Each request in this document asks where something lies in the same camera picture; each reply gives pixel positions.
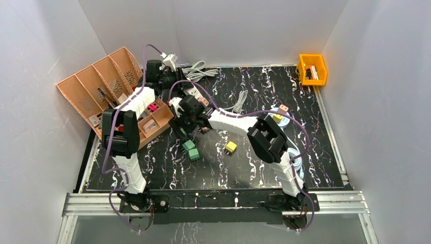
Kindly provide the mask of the green plug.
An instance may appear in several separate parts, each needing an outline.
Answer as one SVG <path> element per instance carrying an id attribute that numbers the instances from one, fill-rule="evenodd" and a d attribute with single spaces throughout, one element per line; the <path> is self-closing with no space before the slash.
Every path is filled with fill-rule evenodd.
<path id="1" fill-rule="evenodd" d="M 183 128 L 180 128 L 180 139 L 183 141 L 189 140 L 188 133 Z"/>

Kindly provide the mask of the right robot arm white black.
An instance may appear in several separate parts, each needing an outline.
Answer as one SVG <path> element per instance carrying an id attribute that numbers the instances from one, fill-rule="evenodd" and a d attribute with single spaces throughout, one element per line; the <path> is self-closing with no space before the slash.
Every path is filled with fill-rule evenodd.
<path id="1" fill-rule="evenodd" d="M 252 116 L 229 113 L 210 105 L 202 105 L 194 96 L 174 97 L 168 102 L 174 113 L 170 121 L 177 135 L 186 135 L 198 127 L 228 131 L 247 139 L 255 155 L 269 164 L 281 182 L 287 206 L 300 210 L 306 204 L 303 180 L 295 168 L 295 157 L 288 152 L 288 137 L 266 112 Z"/>

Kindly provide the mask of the green plug adapter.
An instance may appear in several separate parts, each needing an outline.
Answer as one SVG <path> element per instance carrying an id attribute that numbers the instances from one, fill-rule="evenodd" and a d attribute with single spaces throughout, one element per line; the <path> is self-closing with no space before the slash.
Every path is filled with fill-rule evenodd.
<path id="1" fill-rule="evenodd" d="M 200 159 L 199 152 L 196 148 L 189 150 L 188 154 L 191 161 L 197 161 Z"/>
<path id="2" fill-rule="evenodd" d="M 182 144 L 182 147 L 184 149 L 184 151 L 190 151 L 196 148 L 195 143 L 192 140 L 187 140 L 186 142 L 184 142 Z"/>

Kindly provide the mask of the white power strip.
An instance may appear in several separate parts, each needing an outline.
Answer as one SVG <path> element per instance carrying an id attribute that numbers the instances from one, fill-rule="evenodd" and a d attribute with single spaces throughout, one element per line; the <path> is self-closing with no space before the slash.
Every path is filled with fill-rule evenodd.
<path id="1" fill-rule="evenodd" d="M 199 98 L 203 97 L 202 94 L 199 92 L 199 90 L 194 85 L 193 85 L 192 88 L 185 89 L 183 92 L 184 92 L 185 95 L 191 95 L 191 96 L 193 96 L 197 100 Z"/>

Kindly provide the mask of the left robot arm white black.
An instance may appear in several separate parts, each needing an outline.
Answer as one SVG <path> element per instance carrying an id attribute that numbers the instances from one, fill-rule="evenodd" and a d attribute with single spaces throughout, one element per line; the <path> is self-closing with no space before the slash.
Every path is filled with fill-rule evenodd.
<path id="1" fill-rule="evenodd" d="M 152 198 L 145 194 L 147 182 L 137 152 L 170 126 L 174 113 L 158 96 L 184 78 L 181 68 L 173 69 L 160 60 L 149 60 L 132 94 L 102 114 L 102 145 L 106 155 L 112 156 L 125 183 L 121 194 L 133 197 L 132 205 L 138 211 L 147 211 Z"/>

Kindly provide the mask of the yellow plug adapter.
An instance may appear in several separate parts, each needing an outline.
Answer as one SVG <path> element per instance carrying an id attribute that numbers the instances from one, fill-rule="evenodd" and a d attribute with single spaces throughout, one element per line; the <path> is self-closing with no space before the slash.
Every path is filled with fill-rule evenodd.
<path id="1" fill-rule="evenodd" d="M 232 155 L 236 151 L 236 149 L 237 149 L 237 144 L 232 141 L 229 141 L 225 146 L 225 153 Z"/>

